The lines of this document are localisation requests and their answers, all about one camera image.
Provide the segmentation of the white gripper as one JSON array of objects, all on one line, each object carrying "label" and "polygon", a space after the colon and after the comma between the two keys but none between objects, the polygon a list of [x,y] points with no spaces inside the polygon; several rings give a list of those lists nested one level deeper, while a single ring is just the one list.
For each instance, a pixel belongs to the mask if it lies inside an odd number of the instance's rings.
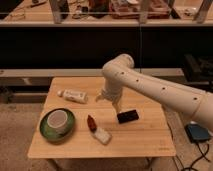
[{"label": "white gripper", "polygon": [[97,95],[95,98],[95,101],[98,102],[100,100],[108,100],[113,102],[112,105],[116,111],[116,113],[121,112],[121,101],[116,101],[119,99],[122,95],[122,90],[121,89],[107,89],[106,87],[103,87],[101,90],[101,94]]}]

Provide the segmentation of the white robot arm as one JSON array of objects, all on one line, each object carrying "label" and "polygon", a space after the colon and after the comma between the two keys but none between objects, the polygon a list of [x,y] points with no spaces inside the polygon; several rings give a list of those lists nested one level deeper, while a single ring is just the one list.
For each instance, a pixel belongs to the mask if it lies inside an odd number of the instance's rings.
[{"label": "white robot arm", "polygon": [[213,132],[213,93],[182,84],[140,74],[133,70],[134,60],[128,54],[121,54],[108,61],[102,68],[105,84],[99,99],[117,104],[123,87],[186,114],[192,121]]}]

